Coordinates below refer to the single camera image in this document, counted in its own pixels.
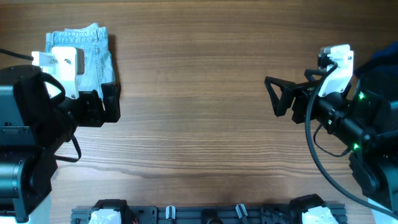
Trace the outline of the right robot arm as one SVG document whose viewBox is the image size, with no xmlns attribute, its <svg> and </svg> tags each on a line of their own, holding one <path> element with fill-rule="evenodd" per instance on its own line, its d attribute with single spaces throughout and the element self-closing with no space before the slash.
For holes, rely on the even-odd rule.
<svg viewBox="0 0 398 224">
<path fill-rule="evenodd" d="M 371 70 L 362 75 L 353 99 L 346 98 L 351 73 L 335 68 L 306 70 L 308 80 L 294 83 L 266 77 L 264 84 L 276 116 L 289 108 L 303 123 L 313 161 L 326 180 L 352 201 L 397 220 L 397 77 Z M 352 175 L 367 200 L 349 193 L 326 171 L 315 151 L 312 120 L 336 136 L 349 154 Z"/>
</svg>

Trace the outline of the light blue denim shorts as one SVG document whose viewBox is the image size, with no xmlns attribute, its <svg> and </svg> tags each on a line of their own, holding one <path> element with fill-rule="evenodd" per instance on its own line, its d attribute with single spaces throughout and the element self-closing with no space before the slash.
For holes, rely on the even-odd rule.
<svg viewBox="0 0 398 224">
<path fill-rule="evenodd" d="M 103 98 L 102 84 L 116 81 L 107 28 L 93 23 L 81 29 L 47 33 L 45 52 L 51 52 L 54 47 L 75 47 L 84 51 L 85 72 L 77 76 L 78 89 L 95 90 L 99 97 Z"/>
</svg>

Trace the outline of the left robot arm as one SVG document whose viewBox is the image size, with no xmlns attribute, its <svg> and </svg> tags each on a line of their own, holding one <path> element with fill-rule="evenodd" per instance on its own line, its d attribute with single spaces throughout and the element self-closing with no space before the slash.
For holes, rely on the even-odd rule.
<svg viewBox="0 0 398 224">
<path fill-rule="evenodd" d="M 2 221 L 31 221 L 52 191 L 57 161 L 79 161 L 56 154 L 65 142 L 72 142 L 81 154 L 74 136 L 77 127 L 100 127 L 119 120 L 120 83 L 104 83 L 101 89 L 102 98 L 92 90 L 69 99 L 65 87 L 38 66 L 1 70 Z"/>
</svg>

